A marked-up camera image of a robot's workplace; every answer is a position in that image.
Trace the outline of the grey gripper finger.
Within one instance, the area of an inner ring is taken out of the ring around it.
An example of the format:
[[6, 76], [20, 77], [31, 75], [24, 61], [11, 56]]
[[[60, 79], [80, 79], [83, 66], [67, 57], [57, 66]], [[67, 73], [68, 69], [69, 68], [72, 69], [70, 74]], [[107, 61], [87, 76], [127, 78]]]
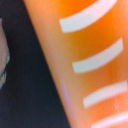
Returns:
[[9, 48], [0, 18], [0, 89], [6, 81], [6, 65], [10, 60]]

